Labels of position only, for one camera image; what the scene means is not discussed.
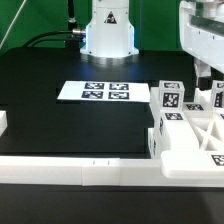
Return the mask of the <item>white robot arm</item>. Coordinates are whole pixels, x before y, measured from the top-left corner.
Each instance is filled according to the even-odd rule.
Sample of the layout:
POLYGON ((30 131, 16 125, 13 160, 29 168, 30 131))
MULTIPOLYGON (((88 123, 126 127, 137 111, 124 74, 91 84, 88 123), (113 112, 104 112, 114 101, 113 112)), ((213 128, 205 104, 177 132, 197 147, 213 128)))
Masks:
MULTIPOLYGON (((85 59, 120 63, 139 54, 129 21, 129 0, 92 0, 92 19, 84 31, 85 59)), ((224 74, 224 0, 181 0, 179 37, 182 49, 194 57, 198 81, 216 69, 224 74)))

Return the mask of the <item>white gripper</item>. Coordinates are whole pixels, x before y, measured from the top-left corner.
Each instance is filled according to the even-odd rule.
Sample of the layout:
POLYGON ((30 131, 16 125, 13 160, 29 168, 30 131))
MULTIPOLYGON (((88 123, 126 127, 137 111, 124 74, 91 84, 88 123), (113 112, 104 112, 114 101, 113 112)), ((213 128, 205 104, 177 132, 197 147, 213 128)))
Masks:
POLYGON ((194 57, 196 86, 210 90, 211 68, 224 74, 224 0, 182 0, 179 33, 182 49, 194 57))

